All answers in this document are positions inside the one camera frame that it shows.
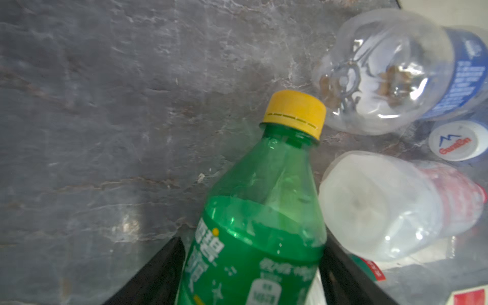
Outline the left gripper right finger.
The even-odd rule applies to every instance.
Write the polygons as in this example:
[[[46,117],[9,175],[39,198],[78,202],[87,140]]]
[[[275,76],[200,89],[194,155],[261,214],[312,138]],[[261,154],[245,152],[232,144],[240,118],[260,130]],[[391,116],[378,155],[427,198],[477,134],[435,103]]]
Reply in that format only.
[[[346,255],[331,234],[319,264],[327,304],[396,304]]]

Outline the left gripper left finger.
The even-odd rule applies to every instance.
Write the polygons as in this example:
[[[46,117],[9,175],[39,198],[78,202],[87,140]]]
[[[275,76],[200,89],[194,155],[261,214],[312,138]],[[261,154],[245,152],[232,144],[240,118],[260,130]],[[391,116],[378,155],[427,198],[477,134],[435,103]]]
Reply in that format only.
[[[104,304],[174,304],[185,258],[181,238],[172,238]]]

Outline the white bottle red cap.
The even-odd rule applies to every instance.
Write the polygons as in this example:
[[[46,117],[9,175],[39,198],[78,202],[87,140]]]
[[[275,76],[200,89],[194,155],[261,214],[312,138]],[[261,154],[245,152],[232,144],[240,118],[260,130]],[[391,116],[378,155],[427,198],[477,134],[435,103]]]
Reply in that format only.
[[[318,197],[338,243],[372,261],[401,259],[468,231],[487,203],[485,189],[451,166],[365,151],[335,159]]]

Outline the green soda bottle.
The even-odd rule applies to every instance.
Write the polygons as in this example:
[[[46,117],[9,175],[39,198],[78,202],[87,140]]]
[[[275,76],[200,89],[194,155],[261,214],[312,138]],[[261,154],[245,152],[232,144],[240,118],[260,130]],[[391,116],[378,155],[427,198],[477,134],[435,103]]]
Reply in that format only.
[[[326,109],[273,94],[261,140],[212,187],[182,269],[177,304],[304,304],[327,232],[310,151]]]

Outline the clear bottle red white label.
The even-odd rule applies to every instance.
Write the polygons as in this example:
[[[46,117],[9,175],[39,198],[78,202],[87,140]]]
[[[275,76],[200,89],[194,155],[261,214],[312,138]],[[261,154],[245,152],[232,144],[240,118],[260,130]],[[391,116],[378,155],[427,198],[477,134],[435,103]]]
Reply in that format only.
[[[398,261],[350,258],[397,304],[487,304],[487,230],[481,227]]]

